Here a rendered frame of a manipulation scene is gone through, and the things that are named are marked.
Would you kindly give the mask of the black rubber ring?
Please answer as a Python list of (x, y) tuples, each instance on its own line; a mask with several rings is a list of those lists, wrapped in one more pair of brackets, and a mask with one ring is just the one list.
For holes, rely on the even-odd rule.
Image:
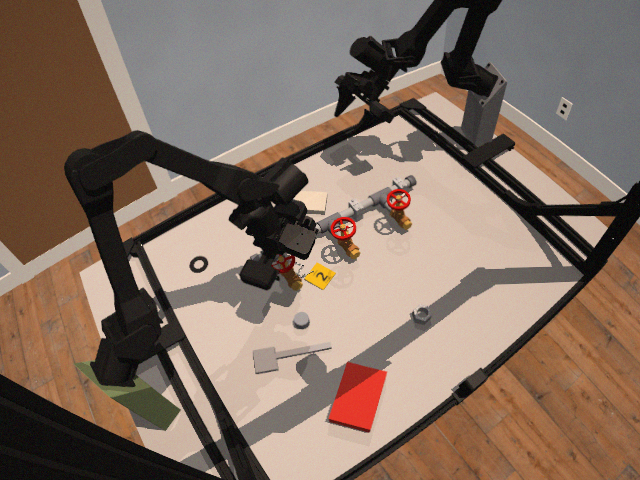
[[(194, 263), (195, 263), (196, 261), (198, 261), (198, 260), (202, 260), (202, 261), (204, 262), (204, 265), (203, 265), (201, 268), (198, 268), (198, 269), (197, 269), (197, 268), (195, 268), (195, 267), (194, 267)], [(208, 261), (207, 261), (207, 259), (206, 259), (205, 257), (203, 257), (203, 256), (197, 256), (197, 257), (193, 258), (193, 259), (191, 260), (191, 262), (190, 262), (190, 269), (191, 269), (193, 272), (195, 272), (195, 273), (200, 273), (200, 272), (204, 271), (204, 270), (207, 268), (207, 266), (208, 266)]]

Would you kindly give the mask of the yellow number 2 tag on metal chain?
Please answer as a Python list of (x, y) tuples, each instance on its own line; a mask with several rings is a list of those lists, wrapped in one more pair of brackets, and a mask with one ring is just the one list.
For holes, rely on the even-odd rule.
[[(296, 274), (298, 275), (299, 273), (297, 272)], [(324, 290), (336, 273), (324, 267), (323, 265), (316, 263), (315, 266), (311, 269), (311, 271), (307, 274), (306, 274), (307, 276), (304, 275), (306, 276), (304, 278), (305, 280), (319, 287), (320, 289)], [(298, 277), (303, 279), (302, 278), (303, 275), (300, 277), (300, 274), (299, 274)]]

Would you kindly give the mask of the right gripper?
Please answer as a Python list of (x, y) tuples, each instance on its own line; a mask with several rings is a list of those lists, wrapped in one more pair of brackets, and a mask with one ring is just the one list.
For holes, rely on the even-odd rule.
[[(364, 116), (355, 127), (353, 131), (354, 134), (357, 134), (362, 130), (374, 124), (377, 124), (379, 122), (384, 123), (386, 121), (390, 124), (391, 121), (394, 119), (394, 113), (391, 110), (390, 112), (387, 107), (379, 103), (380, 100), (378, 99), (378, 97), (381, 95), (384, 89), (388, 90), (390, 88), (387, 86), (389, 82), (372, 70), (368, 72), (366, 77), (368, 77), (369, 79), (371, 79), (372, 77), (376, 78), (374, 90), (372, 91), (369, 97), (365, 95), (364, 92), (356, 92), (357, 93), (356, 94), (355, 92), (350, 91), (348, 87), (342, 85), (342, 81), (344, 79), (343, 75), (338, 76), (338, 78), (335, 80), (335, 83), (339, 85), (339, 87), (337, 87), (339, 91), (339, 99), (338, 99), (338, 103), (334, 113), (335, 117), (338, 117), (356, 99), (353, 96), (353, 94), (355, 94), (358, 98), (360, 98), (363, 102), (365, 102), (369, 106), (370, 111), (367, 109), (364, 109)], [(364, 95), (362, 96), (361, 93), (363, 93)], [(374, 101), (378, 101), (378, 102), (374, 102)], [(377, 119), (379, 119), (380, 121)]]

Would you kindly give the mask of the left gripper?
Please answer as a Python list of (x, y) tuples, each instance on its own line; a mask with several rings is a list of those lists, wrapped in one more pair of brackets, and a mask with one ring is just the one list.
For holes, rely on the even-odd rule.
[[(273, 246), (274, 238), (276, 234), (281, 233), (284, 218), (287, 218), (288, 221), (294, 224), (295, 221), (300, 221), (302, 217), (306, 216), (308, 211), (305, 203), (294, 199), (286, 206), (283, 204), (279, 206), (275, 205), (274, 209), (277, 216), (279, 216), (273, 230), (263, 235), (256, 235), (251, 233), (247, 227), (245, 231), (246, 234), (254, 237), (253, 245), (260, 247), (263, 253), (258, 262), (251, 259), (246, 260), (239, 274), (243, 283), (264, 290), (271, 289), (275, 280), (280, 280), (278, 276), (279, 270), (276, 270), (271, 265), (277, 255)], [(283, 216), (283, 218), (281, 218), (281, 216)]]

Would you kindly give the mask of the dark grey hex nut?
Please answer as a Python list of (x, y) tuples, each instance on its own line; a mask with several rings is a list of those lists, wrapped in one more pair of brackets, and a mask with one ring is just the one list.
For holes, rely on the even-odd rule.
[[(427, 316), (426, 316), (426, 317), (424, 317), (424, 318), (419, 317), (419, 316), (417, 315), (417, 313), (418, 313), (418, 312), (420, 312), (420, 311), (425, 312)], [(425, 325), (425, 324), (426, 324), (426, 323), (431, 319), (432, 313), (431, 313), (431, 310), (430, 310), (430, 307), (429, 307), (429, 306), (419, 304), (419, 305), (418, 305), (418, 306), (413, 310), (413, 312), (412, 312), (412, 316), (413, 316), (413, 319), (414, 319), (414, 322), (415, 322), (415, 323)]]

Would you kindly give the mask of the grey pipe manifold with three red valves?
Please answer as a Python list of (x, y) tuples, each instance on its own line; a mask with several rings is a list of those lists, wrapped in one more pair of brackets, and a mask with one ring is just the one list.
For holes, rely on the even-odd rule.
[[(354, 236), (356, 232), (356, 224), (350, 218), (352, 217), (356, 222), (363, 219), (363, 207), (364, 210), (380, 204), (383, 208), (386, 208), (390, 212), (390, 216), (394, 218), (398, 225), (405, 230), (411, 228), (412, 223), (411, 220), (405, 215), (404, 209), (406, 209), (411, 202), (411, 198), (409, 193), (407, 192), (407, 188), (411, 188), (417, 184), (417, 181), (413, 175), (410, 175), (402, 180), (400, 177), (393, 179), (392, 186), (386, 187), (370, 196), (368, 199), (358, 202), (356, 199), (352, 199), (348, 202), (348, 209), (338, 213), (334, 213), (316, 223), (316, 227), (319, 233), (324, 233), (329, 231), (331, 235), (334, 236), (338, 240), (338, 244), (342, 246), (342, 248), (346, 251), (347, 256), (352, 259), (356, 259), (360, 255), (359, 248), (353, 243), (351, 237)], [(397, 193), (397, 194), (395, 194)], [(396, 196), (395, 196), (395, 195)], [(402, 201), (402, 198), (408, 197), (408, 202), (405, 203)], [(390, 197), (395, 198), (396, 201), (392, 203)], [(402, 205), (403, 204), (403, 205)], [(396, 206), (394, 206), (396, 205)], [(403, 211), (401, 211), (403, 210)], [(351, 225), (345, 226), (343, 221), (348, 221), (352, 223)], [(341, 225), (340, 225), (341, 224)], [(348, 228), (353, 227), (353, 231), (349, 234)], [(346, 234), (347, 233), (347, 234)], [(279, 257), (279, 258), (278, 258)], [(289, 265), (288, 261), (292, 259), (291, 264)], [(294, 271), (295, 264), (295, 256), (291, 255), (289, 257), (285, 257), (285, 255), (277, 254), (274, 261), (272, 263), (272, 267), (274, 265), (278, 265), (282, 268), (276, 269), (279, 270), (282, 276), (285, 276), (285, 279), (288, 282), (288, 286), (295, 291), (298, 291), (302, 288), (302, 279), (297, 276)], [(281, 265), (282, 264), (282, 265)], [(287, 267), (288, 264), (288, 267)], [(274, 267), (273, 267), (274, 268)], [(289, 271), (290, 270), (290, 271)], [(284, 275), (283, 275), (284, 274)]]

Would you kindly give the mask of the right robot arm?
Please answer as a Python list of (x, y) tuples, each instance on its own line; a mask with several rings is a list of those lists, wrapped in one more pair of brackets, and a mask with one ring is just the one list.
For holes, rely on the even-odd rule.
[[(501, 2), (502, 0), (434, 0), (410, 31), (396, 39), (382, 40), (382, 44), (372, 36), (358, 38), (350, 48), (350, 55), (390, 82), (399, 69), (407, 72), (407, 68), (416, 67), (421, 62), (428, 42), (454, 9), (469, 8), (455, 48), (450, 53), (444, 52), (441, 65), (451, 87), (475, 91), (480, 96), (489, 97), (498, 76), (474, 64), (472, 54), (488, 15), (496, 11)], [(395, 58), (392, 48), (395, 49)], [(362, 74), (346, 72), (342, 85), (353, 92), (365, 91), (364, 94), (369, 97), (374, 90), (376, 78), (365, 80), (368, 78), (367, 74), (366, 71)], [(361, 80), (362, 78), (364, 79)]]

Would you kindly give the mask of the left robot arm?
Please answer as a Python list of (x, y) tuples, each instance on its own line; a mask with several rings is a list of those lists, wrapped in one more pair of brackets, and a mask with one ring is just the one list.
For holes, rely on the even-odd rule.
[[(113, 213), (113, 181), (144, 161), (198, 181), (239, 205), (229, 221), (240, 230), (247, 226), (256, 235), (266, 234), (276, 226), (278, 216), (272, 203), (288, 205), (308, 184), (306, 174), (284, 157), (263, 178), (235, 165), (207, 162), (139, 130), (92, 150), (72, 152), (65, 162), (65, 175), (88, 214), (114, 292), (115, 312), (101, 321), (106, 338), (101, 338), (95, 362), (90, 362), (99, 384), (106, 386), (135, 387), (133, 379), (139, 361), (158, 340), (163, 324), (156, 302), (144, 287), (138, 290)], [(316, 222), (309, 216), (294, 224), (284, 218), (282, 231), (274, 238), (275, 252), (308, 259), (319, 231), (315, 227)]]

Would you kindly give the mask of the red flat slab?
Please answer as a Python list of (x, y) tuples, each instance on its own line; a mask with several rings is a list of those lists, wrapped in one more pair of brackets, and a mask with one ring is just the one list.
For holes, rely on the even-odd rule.
[(347, 362), (329, 422), (370, 432), (386, 374)]

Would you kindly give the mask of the dark grey cylinder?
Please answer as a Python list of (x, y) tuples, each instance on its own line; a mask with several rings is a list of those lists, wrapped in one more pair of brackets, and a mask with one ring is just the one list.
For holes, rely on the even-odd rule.
[(310, 325), (309, 316), (305, 312), (298, 312), (294, 316), (294, 322), (298, 329), (306, 329)]

